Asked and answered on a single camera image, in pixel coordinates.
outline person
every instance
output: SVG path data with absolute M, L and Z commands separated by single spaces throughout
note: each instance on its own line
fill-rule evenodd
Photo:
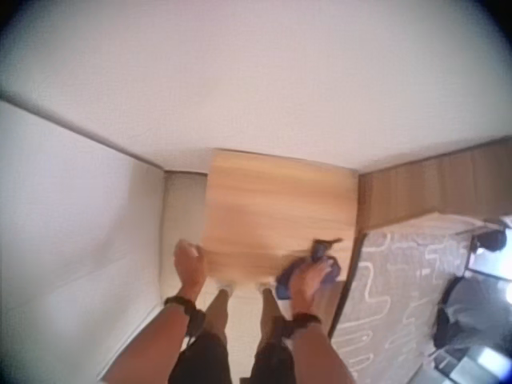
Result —
M 182 283 L 176 298 L 195 302 L 206 280 L 201 248 L 180 240 L 174 250 L 174 265 Z M 326 263 L 317 263 L 295 271 L 290 280 L 294 319 L 318 319 L 314 316 L 314 294 L 328 270 Z M 273 293 L 269 288 L 261 292 L 262 339 L 249 383 L 354 383 L 317 321 L 304 321 L 294 329 L 290 350 L 280 335 L 278 324 L 283 317 Z M 189 315 L 179 303 L 166 305 L 120 353 L 102 380 L 108 384 L 231 383 L 225 334 L 229 298 L 229 290 L 219 290 L 206 310 L 202 331 L 183 352 Z

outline floor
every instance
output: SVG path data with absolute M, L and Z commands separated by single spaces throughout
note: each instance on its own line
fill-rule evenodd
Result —
M 371 233 L 332 343 L 361 384 L 402 384 L 433 348 L 436 305 L 470 236 Z

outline wristwatch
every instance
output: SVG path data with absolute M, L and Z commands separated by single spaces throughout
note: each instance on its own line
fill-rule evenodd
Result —
M 176 304 L 183 308 L 183 312 L 189 317 L 189 323 L 186 326 L 186 336 L 193 338 L 201 332 L 205 323 L 206 314 L 202 310 L 198 310 L 194 302 L 182 296 L 172 296 L 166 298 L 163 304 L 164 306 Z
M 314 314 L 295 314 L 291 320 L 286 322 L 283 330 L 283 337 L 291 338 L 295 332 L 307 328 L 309 324 L 322 324 L 322 321 Z

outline white wall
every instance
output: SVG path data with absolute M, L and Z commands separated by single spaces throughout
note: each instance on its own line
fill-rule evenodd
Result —
M 469 1 L 39 2 L 0 89 L 166 169 L 224 147 L 372 170 L 512 133 L 511 63 Z
M 160 305 L 163 172 L 0 102 L 2 356 L 93 382 Z

